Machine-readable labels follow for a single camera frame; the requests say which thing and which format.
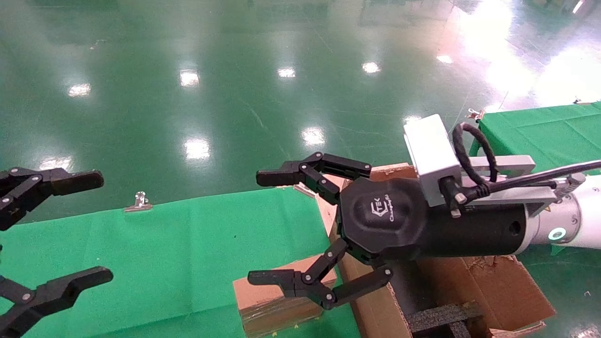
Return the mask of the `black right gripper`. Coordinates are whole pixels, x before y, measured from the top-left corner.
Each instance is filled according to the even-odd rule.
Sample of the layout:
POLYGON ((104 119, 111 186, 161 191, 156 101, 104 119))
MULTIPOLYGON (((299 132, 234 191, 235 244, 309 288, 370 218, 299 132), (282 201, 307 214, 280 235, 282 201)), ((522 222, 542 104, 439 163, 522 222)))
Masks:
POLYGON ((369 179, 372 166, 316 152, 304 160, 285 161, 279 169, 259 170, 262 187, 302 183, 330 205, 339 203, 339 234, 305 272, 294 269, 250 271, 253 286, 278 286, 286 298, 309 298, 331 310, 386 286, 393 270, 373 272, 331 289, 322 280, 348 252, 363 264, 438 257, 510 255, 526 234, 523 205, 476 205, 460 208, 454 218, 444 205, 430 207, 416 179, 369 179), (341 192, 324 175, 352 180, 341 192))

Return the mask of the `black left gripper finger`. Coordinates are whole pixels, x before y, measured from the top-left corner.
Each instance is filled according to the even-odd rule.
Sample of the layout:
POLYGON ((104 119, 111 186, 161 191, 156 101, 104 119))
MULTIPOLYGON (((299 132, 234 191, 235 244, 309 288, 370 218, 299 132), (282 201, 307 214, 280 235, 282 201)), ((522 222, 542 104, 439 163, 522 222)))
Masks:
POLYGON ((104 185, 98 170, 69 173, 63 168, 32 170, 13 167, 0 173, 0 229, 17 224, 52 195, 70 195, 104 185))
POLYGON ((94 267, 30 289, 2 276, 0 295, 13 305, 0 317, 0 335, 21 338, 43 318, 72 308, 83 291, 111 282, 113 278, 108 268, 94 267))

